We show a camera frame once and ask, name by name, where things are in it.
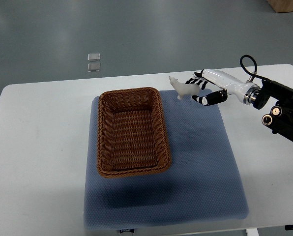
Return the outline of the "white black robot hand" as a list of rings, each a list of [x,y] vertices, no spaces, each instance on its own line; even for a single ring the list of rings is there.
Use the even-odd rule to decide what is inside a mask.
[[[208,83],[220,88],[219,91],[212,92],[205,96],[192,96],[195,101],[204,106],[222,103],[227,100],[228,95],[235,95],[241,103],[249,105],[254,102],[257,93],[260,91],[260,87],[252,82],[242,82],[223,71],[212,69],[204,69],[201,72],[195,72],[185,83],[196,84],[202,90],[205,89]]]

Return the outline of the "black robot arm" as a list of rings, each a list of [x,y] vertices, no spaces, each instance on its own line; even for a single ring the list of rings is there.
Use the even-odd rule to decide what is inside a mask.
[[[262,81],[262,87],[253,85],[245,92],[243,103],[252,104],[260,110],[273,97],[277,101],[269,114],[262,117],[262,124],[272,130],[273,134],[280,134],[293,142],[293,88],[273,81],[257,74],[258,65],[250,55],[240,58],[240,66],[250,75],[247,83],[252,83],[254,78]]]

